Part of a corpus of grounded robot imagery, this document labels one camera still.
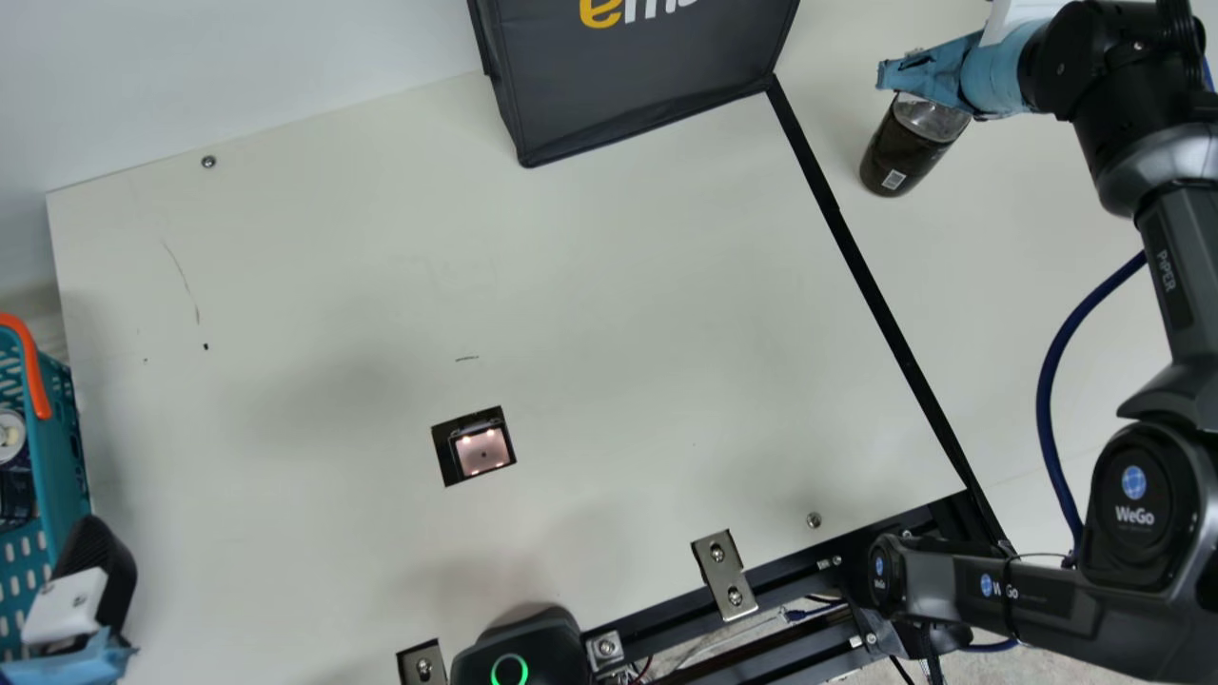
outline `teal basket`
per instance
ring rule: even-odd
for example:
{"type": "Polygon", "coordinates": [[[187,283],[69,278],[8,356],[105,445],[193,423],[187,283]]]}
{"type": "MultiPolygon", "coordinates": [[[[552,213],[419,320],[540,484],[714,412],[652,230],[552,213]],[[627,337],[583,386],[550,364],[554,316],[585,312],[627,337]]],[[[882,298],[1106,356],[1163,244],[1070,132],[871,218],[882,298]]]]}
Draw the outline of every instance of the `teal basket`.
{"type": "Polygon", "coordinates": [[[29,658],[21,645],[26,614],[51,577],[72,525],[91,507],[72,374],[38,352],[21,319],[2,313],[0,408],[26,417],[38,507],[38,518],[0,534],[0,656],[11,662],[29,658]]]}

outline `orange handle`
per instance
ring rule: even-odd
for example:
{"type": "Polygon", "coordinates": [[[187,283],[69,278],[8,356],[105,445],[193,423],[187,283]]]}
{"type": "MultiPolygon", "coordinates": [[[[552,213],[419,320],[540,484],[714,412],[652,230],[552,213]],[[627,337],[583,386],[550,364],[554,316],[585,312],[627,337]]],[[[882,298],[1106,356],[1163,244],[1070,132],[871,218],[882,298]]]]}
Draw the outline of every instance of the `orange handle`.
{"type": "Polygon", "coordinates": [[[50,421],[51,402],[46,399],[46,386],[43,385],[43,368],[38,364],[38,346],[29,334],[26,323],[19,318],[0,312],[0,325],[11,328],[21,339],[21,356],[26,361],[26,392],[34,405],[34,416],[40,421],[50,421]]]}

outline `glowing light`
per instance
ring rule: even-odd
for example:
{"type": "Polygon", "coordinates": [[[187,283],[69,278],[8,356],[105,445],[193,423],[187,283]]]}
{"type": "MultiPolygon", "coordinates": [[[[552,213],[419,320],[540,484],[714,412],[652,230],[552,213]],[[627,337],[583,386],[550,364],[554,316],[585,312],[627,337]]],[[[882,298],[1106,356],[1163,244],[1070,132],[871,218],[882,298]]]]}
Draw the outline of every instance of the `glowing light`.
{"type": "Polygon", "coordinates": [[[529,664],[520,655],[503,655],[502,657],[495,659],[495,664],[491,667],[491,685],[525,685],[529,683],[529,664]],[[520,664],[520,680],[516,683],[499,683],[499,664],[505,659],[516,659],[520,664]]]}

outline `green light ring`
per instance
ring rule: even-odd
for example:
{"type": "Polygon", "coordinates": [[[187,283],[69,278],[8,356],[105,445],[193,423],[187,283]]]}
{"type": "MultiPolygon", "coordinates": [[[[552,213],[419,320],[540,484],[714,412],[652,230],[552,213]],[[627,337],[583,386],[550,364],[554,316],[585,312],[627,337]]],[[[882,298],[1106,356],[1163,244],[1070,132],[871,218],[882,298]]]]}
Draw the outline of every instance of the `green light ring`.
{"type": "Polygon", "coordinates": [[[499,664],[503,663],[504,659],[516,659],[516,663],[520,664],[520,681],[516,683],[516,685],[525,685],[525,683],[529,683],[529,663],[525,662],[524,657],[520,655],[503,655],[502,657],[495,659],[495,664],[491,665],[491,685],[501,685],[498,672],[499,664]]]}

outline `barcode label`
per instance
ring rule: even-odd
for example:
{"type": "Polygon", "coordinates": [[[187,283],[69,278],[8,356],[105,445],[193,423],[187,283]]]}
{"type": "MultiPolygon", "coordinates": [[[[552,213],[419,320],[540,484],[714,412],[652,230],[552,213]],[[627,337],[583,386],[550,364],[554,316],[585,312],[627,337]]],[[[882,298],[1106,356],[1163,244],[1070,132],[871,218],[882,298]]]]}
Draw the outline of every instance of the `barcode label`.
{"type": "Polygon", "coordinates": [[[893,169],[888,172],[888,178],[885,178],[884,182],[881,183],[881,185],[883,185],[889,190],[896,190],[898,188],[901,186],[903,183],[905,183],[906,178],[909,177],[896,169],[893,169]]]}

